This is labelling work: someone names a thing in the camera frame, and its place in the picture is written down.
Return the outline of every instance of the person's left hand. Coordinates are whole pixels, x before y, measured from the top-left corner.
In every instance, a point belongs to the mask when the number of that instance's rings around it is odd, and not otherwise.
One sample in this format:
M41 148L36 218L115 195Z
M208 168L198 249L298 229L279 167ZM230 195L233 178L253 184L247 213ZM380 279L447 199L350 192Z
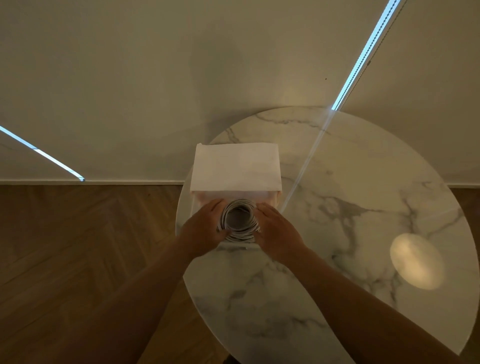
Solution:
M177 243L182 244L190 259L204 255L215 249L221 241L230 235L230 231L216 230L220 215L227 202L221 198L202 206L182 226Z

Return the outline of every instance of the blue light strip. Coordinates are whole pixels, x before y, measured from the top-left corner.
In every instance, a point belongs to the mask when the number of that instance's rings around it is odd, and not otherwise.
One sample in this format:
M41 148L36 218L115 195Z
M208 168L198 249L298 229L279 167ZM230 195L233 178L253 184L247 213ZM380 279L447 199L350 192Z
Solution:
M29 147L30 149L36 151L38 154L40 154L41 156L44 156L45 158L51 160L53 163L55 163L56 165L62 167L64 170L70 172L71 174L73 174L75 177L77 177L80 181L85 181L85 178L83 178L80 174L78 174L77 172L75 172L73 169L71 169L70 167L67 167L66 165L64 165L63 163L59 162L58 160L56 160L54 157L52 157L51 155L45 153L43 150L40 150L38 149L36 146L33 146L31 145L29 142L27 142L26 140L22 139L21 137L19 137L18 135L15 135L14 133L8 131L7 129L5 129L3 126L0 126L0 131L4 132L5 134L7 134L8 136L11 136L13 139L19 141L20 143L22 143L23 145Z
M338 110L338 108L342 104L343 99L345 98L348 91L353 85L353 81L355 80L360 70L362 69L363 65L365 64L366 60L368 59L368 55L373 50L375 44L380 39L382 32L384 31L385 27L388 24L388 21L392 17L393 13L395 12L395 9L397 8L400 2L401 0L390 0L387 3L387 6L385 7L385 10L382 13L382 16L378 20L378 23L375 26L372 34L370 34L370 38L368 38L367 44L365 44L365 47L363 47L363 51L360 53L360 56L357 59L357 62L355 63L355 66L353 66L353 69L350 72L350 75L348 76L347 80L345 81L345 84L342 87L342 90L336 97L336 100L332 106L332 110Z

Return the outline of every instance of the marble tabletop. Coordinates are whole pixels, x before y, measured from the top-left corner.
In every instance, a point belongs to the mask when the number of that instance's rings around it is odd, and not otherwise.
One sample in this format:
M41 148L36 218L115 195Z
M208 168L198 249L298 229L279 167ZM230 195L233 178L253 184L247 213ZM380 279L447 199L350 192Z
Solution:
M412 148L363 119L273 109L212 141L277 143L278 208L331 266L456 353L479 305L479 264L455 197ZM177 231L190 216L190 178ZM243 364L353 363L295 276L261 250L220 247L184 275L210 330Z

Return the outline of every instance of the wooden floor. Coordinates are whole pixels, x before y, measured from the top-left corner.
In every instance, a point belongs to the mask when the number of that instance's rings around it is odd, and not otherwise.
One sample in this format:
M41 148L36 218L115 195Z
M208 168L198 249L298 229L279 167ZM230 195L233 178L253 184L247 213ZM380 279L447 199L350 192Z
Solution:
M480 243L480 190L455 190ZM41 356L173 239L179 186L0 186L0 363ZM227 353L179 283L140 363ZM480 363L480 325L462 354Z

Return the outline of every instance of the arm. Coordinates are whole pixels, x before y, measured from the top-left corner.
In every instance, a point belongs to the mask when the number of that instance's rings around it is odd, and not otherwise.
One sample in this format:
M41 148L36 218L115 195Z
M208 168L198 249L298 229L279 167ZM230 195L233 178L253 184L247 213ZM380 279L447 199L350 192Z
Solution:
M297 277L355 362L461 363L425 330L333 270L276 209L258 204L254 214L257 243Z
M217 199L203 206L151 266L67 336L49 363L136 363L190 262L228 235L216 231L225 205Z

